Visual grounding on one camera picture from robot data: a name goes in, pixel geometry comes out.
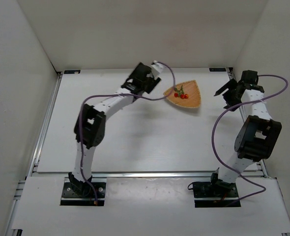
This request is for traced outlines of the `cherry pair with green leaves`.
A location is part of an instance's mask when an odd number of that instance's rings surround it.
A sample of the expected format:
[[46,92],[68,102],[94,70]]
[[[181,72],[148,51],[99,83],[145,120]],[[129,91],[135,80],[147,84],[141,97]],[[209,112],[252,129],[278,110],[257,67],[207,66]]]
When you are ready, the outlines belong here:
[[178,97],[181,99],[188,99],[189,98],[189,95],[184,92],[183,85],[181,85],[181,87],[179,87],[179,88],[174,87],[174,93],[175,92],[178,93]]

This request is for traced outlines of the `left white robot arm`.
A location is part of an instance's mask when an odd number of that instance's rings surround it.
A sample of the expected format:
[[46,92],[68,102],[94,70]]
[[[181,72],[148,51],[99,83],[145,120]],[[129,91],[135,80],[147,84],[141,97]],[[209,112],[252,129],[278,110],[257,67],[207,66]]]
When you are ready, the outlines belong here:
[[98,200],[98,188],[91,181],[91,167],[95,149],[105,136],[106,121],[144,93],[151,93],[161,81],[159,75],[162,71],[163,65],[156,61],[150,66],[140,62],[113,95],[95,106],[87,104],[88,99],[84,100],[74,127],[77,142],[75,166],[68,173],[72,190],[79,197]]

